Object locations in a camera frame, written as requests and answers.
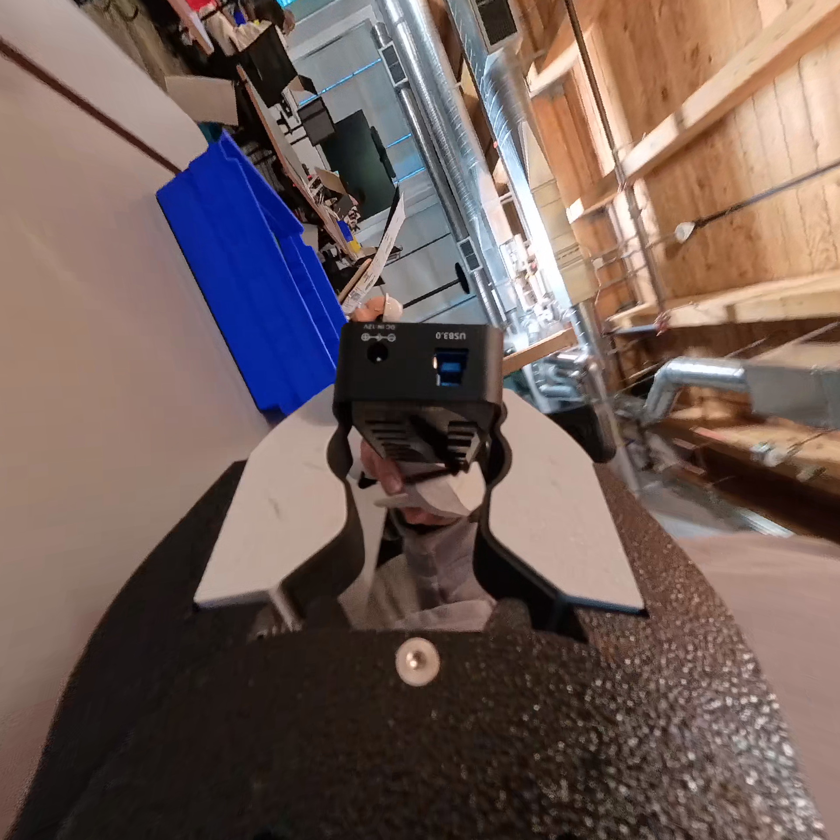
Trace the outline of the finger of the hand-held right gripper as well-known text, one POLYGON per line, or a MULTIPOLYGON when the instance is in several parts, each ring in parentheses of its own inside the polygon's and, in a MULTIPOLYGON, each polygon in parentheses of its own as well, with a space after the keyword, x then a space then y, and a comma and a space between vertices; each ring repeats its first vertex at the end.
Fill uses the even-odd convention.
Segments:
POLYGON ((383 509, 420 509, 436 517, 467 517, 480 508, 486 482, 478 463, 452 472, 442 465, 398 464, 403 489, 379 494, 374 505, 383 509))

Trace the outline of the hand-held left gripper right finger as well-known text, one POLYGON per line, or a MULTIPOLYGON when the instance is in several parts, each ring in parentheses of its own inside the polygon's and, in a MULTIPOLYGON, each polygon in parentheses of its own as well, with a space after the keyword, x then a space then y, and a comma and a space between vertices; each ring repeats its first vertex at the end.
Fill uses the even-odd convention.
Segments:
POLYGON ((539 631, 580 631, 578 609, 646 617, 643 595, 592 459, 510 390, 494 427, 474 572, 539 631))

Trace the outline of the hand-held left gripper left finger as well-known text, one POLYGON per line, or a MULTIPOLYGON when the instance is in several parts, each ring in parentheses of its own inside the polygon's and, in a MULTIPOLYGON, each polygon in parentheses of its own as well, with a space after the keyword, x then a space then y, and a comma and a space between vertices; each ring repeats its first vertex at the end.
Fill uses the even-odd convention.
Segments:
POLYGON ((333 387, 286 417, 248 457, 203 577, 202 609, 270 604, 292 631, 362 576, 364 531, 333 387))

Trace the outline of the blue plastic bin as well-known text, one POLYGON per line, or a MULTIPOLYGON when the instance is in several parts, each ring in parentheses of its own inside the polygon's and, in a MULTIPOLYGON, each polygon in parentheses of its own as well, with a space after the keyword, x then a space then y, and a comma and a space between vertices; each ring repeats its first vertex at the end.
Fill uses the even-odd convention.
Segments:
POLYGON ((223 133, 156 193, 262 413, 288 416, 334 383, 347 322, 303 226, 223 133))

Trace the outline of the person's right forearm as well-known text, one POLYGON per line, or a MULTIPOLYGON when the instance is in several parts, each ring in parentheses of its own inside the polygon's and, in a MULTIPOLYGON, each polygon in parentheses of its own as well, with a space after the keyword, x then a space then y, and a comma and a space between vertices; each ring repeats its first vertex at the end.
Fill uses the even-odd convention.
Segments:
POLYGON ((473 569, 476 524, 396 525, 400 550, 342 598, 350 627, 360 631, 479 633, 495 608, 473 569))

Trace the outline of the person's right hand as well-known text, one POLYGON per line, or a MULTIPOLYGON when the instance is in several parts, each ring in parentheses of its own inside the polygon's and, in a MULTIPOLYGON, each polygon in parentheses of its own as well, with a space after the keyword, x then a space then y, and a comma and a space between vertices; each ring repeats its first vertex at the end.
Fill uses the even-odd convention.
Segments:
MULTIPOLYGON (((404 492, 405 481, 398 464, 379 456, 364 440, 360 446, 363 472, 376 480, 389 497, 399 496, 404 492)), ((392 519, 401 527, 423 531, 438 529, 456 523, 461 517, 440 516, 422 507, 404 507, 392 509, 392 519)))

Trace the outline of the black rounded object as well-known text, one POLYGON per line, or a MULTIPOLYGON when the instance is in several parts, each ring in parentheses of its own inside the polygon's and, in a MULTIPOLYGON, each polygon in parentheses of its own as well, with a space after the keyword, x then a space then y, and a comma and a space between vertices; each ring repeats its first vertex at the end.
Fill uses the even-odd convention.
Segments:
POLYGON ((608 464, 616 456, 612 433, 603 428, 602 416, 590 397, 567 406, 555 418, 596 464, 608 464))

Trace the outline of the black pole stand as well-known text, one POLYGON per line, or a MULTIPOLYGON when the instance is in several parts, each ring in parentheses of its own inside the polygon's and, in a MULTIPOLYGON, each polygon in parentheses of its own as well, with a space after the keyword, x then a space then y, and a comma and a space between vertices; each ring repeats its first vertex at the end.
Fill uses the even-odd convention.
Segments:
POLYGON ((416 305, 418 305, 422 302, 425 302, 426 300, 428 300, 430 298, 434 298, 434 297, 439 296, 440 294, 442 294, 446 291, 449 291, 449 290, 452 290, 452 289, 455 289, 455 288, 459 289, 459 292, 460 292, 462 297, 463 296, 468 296, 470 294, 469 281, 468 281, 467 275, 466 275, 462 265, 460 265, 460 263, 455 264, 455 274, 456 274, 456 277, 455 277, 454 280, 450 280, 450 281, 444 283, 443 285, 441 285, 439 287, 436 287, 436 288, 434 288, 430 291, 427 291, 427 292, 419 295, 418 297, 415 297, 414 299, 411 299, 409 301, 404 302, 403 303, 403 309, 413 308, 416 305))

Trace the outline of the black screen panel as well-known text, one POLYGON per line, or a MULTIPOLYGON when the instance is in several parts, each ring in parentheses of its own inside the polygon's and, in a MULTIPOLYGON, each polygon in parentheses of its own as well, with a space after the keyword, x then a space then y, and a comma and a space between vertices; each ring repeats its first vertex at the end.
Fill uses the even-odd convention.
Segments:
POLYGON ((391 209, 397 191, 396 174, 377 130, 363 111, 336 122, 320 147, 329 169, 338 173, 357 201, 362 221, 391 209))

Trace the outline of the white air vent grille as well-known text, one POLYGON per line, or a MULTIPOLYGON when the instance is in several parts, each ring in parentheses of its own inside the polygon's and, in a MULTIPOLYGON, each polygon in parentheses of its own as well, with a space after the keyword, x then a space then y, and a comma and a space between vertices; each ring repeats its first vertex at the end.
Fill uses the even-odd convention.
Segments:
POLYGON ((474 1, 472 5, 488 52, 519 45, 520 30, 509 1, 474 1))

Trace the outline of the silver rectangular duct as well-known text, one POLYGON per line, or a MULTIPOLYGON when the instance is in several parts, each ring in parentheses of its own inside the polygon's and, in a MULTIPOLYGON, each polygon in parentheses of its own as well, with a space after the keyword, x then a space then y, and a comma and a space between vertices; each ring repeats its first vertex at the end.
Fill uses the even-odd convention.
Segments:
POLYGON ((686 387, 741 393, 755 415, 837 431, 839 345, 790 342, 748 360, 678 357, 655 374, 643 423, 664 420, 686 387))

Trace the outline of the wide silver ventilation duct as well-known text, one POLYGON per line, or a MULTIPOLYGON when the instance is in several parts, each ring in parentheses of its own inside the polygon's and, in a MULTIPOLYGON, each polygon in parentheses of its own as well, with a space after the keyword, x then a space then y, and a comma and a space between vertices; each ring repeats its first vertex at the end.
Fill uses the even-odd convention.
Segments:
POLYGON ((496 142, 513 202, 542 273, 563 310, 592 301, 592 268, 574 235, 551 171, 529 88, 513 45, 488 52, 472 1, 448 2, 479 99, 496 142))

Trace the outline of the thin silver ventilation duct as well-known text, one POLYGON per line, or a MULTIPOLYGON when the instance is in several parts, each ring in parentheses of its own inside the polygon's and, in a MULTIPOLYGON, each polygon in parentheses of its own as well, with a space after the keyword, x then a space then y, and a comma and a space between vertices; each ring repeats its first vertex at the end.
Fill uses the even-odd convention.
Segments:
POLYGON ((468 287, 493 326, 508 326, 509 278, 481 202, 490 186, 475 131, 425 2, 378 2, 371 31, 437 193, 468 287))

